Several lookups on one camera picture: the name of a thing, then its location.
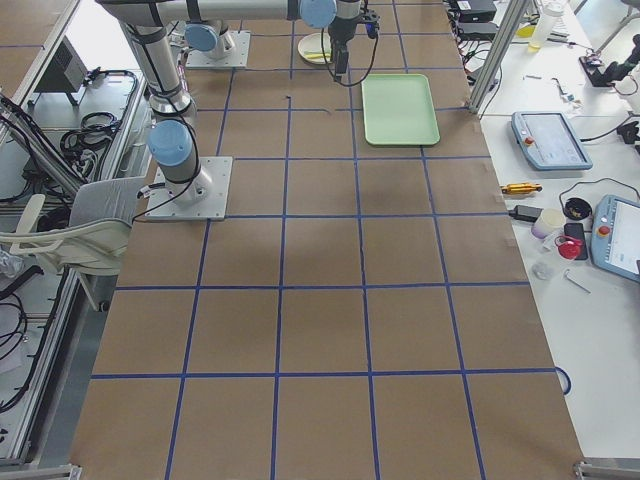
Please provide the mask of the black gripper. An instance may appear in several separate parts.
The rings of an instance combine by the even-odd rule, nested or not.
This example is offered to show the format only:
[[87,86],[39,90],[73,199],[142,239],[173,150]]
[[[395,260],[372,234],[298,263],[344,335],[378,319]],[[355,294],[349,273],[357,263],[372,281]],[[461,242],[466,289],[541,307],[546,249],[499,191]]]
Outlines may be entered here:
[[343,83],[343,77],[346,75],[346,69],[349,62],[348,43],[354,38],[355,31],[347,30],[329,30],[331,41],[331,59],[336,69],[333,72],[333,79],[336,83]]

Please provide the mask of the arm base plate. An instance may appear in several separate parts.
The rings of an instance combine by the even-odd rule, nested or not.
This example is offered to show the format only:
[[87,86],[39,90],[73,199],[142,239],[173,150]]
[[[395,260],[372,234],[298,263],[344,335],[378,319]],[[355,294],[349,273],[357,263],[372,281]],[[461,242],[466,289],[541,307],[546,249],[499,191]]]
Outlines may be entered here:
[[185,32],[188,46],[186,68],[221,70],[247,66],[251,33],[227,30],[219,34],[209,26],[190,25]]
[[165,181],[160,167],[148,197],[145,218],[153,221],[222,221],[226,216],[233,158],[230,156],[200,157],[201,170],[185,193],[185,185]]

